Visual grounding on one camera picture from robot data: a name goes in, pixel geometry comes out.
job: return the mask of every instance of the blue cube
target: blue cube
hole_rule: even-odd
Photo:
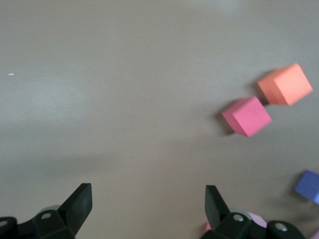
[[[319,174],[307,170],[299,180],[295,191],[319,204]]]

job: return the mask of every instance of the screw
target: screw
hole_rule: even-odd
[[[51,216],[51,213],[45,213],[42,215],[41,219],[47,219]]]
[[[0,227],[3,227],[3,226],[5,226],[5,225],[7,225],[8,224],[8,221],[1,221],[0,222]]]
[[[244,221],[244,218],[241,215],[239,215],[239,214],[233,215],[233,219],[235,219],[235,221],[238,221],[238,222],[243,222]]]
[[[288,228],[282,223],[276,223],[275,227],[282,232],[288,231]]]

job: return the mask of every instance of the orange cube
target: orange cube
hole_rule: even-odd
[[[258,85],[273,105],[291,106],[313,91],[297,63],[271,72],[259,80]]]

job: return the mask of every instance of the cube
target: cube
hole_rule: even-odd
[[[262,217],[254,213],[249,213],[249,215],[257,225],[263,228],[267,228],[267,222],[265,222],[265,220]]]
[[[242,98],[222,112],[235,133],[252,137],[272,119],[257,97]]]
[[[319,174],[307,170],[299,180],[295,191],[319,204]]]
[[[259,80],[258,85],[273,105],[291,106],[313,91],[297,63],[271,72]]]

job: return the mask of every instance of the block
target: block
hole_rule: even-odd
[[[310,239],[319,239],[319,230]]]
[[[319,174],[307,170],[299,180],[295,191],[319,204]]]
[[[272,119],[257,97],[242,98],[221,113],[235,133],[252,137]]]
[[[297,63],[279,68],[258,82],[268,102],[291,106],[313,91],[303,70]]]
[[[267,222],[265,222],[265,220],[262,217],[254,213],[249,213],[249,215],[257,225],[263,228],[267,228]]]

